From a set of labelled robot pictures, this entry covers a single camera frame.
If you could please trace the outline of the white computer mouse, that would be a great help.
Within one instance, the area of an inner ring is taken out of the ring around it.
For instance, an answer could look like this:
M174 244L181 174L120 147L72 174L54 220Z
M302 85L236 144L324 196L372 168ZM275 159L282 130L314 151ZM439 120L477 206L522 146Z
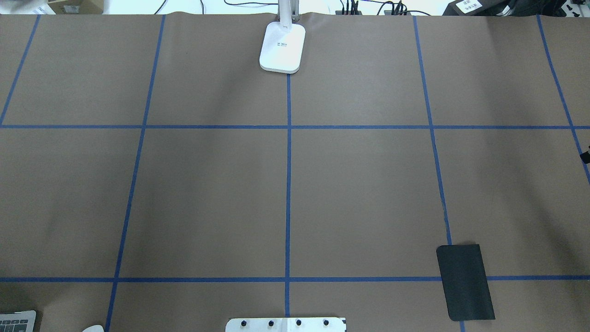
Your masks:
M92 325L82 330L82 332L105 332L105 330L101 325Z

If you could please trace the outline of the black mouse pad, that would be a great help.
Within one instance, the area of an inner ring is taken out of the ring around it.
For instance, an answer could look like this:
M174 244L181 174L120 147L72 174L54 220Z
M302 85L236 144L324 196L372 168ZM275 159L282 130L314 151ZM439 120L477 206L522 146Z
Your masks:
M442 245L436 255L449 319L495 320L480 245Z

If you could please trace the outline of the grey laptop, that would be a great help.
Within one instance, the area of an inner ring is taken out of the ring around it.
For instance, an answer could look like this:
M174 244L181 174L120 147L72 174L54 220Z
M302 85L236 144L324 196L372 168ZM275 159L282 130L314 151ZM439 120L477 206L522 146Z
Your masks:
M35 326L36 311L19 311L0 314L1 332L33 332Z

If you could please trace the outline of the cardboard box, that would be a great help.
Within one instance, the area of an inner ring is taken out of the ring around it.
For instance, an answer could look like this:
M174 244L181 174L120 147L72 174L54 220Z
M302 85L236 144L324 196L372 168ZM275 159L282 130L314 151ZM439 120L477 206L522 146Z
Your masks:
M55 14L102 14L104 0L49 0L49 7Z

